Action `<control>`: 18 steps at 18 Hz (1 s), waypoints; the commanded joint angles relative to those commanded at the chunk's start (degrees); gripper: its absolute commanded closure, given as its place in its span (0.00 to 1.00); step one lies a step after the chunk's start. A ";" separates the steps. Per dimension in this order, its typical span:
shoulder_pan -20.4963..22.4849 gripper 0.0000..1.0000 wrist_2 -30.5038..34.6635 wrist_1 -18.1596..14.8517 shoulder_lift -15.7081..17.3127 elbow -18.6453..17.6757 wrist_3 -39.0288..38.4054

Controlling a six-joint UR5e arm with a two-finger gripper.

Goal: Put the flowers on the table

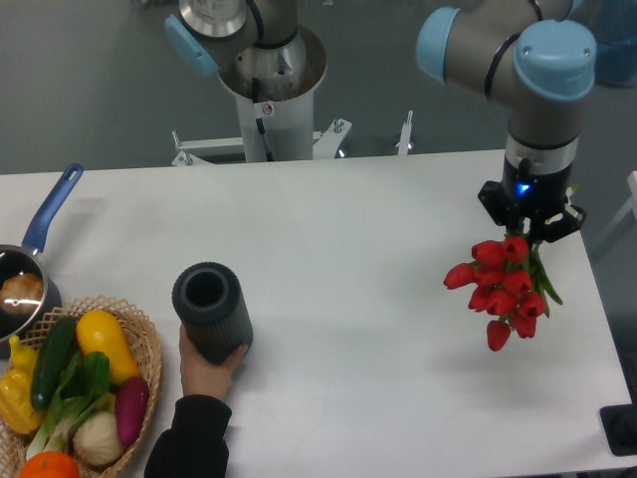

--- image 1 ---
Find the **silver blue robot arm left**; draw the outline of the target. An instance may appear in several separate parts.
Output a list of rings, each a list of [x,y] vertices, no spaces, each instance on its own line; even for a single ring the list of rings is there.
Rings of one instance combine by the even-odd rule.
[[[577,231],[567,196],[596,42],[570,20],[570,1],[486,1],[434,11],[420,29],[421,71],[510,112],[503,176],[479,199],[494,222],[554,242]],[[293,1],[182,1],[164,24],[192,70],[218,76],[236,100],[246,159],[310,159],[314,92],[326,69],[319,38]]]

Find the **black sleeved forearm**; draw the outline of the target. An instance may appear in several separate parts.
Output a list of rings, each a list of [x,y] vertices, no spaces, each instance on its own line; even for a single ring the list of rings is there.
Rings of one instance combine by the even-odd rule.
[[[175,403],[171,426],[156,440],[144,477],[225,477],[229,458],[224,435],[232,416],[222,400],[201,394]]]

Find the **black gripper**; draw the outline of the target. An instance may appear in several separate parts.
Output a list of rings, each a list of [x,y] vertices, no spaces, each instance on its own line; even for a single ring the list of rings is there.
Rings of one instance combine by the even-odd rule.
[[[486,181],[478,193],[494,223],[514,233],[521,230],[521,215],[537,220],[553,216],[542,232],[542,240],[548,243],[579,231],[586,211],[572,203],[564,205],[577,146],[577,140],[550,149],[508,140],[501,183]]]

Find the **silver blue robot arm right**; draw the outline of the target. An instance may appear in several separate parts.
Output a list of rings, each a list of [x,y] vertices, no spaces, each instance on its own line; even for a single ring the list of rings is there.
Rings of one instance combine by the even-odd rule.
[[[579,230],[586,213],[566,189],[595,83],[596,41],[569,20],[570,1],[444,7],[422,25],[418,67],[508,109],[503,176],[478,197],[494,222],[533,243]]]

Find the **person's hand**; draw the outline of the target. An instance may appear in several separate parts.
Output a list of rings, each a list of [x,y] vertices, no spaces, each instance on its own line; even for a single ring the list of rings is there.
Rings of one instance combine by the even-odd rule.
[[[248,350],[247,345],[240,345],[222,363],[211,363],[199,353],[181,326],[179,351],[183,395],[205,395],[223,400]]]

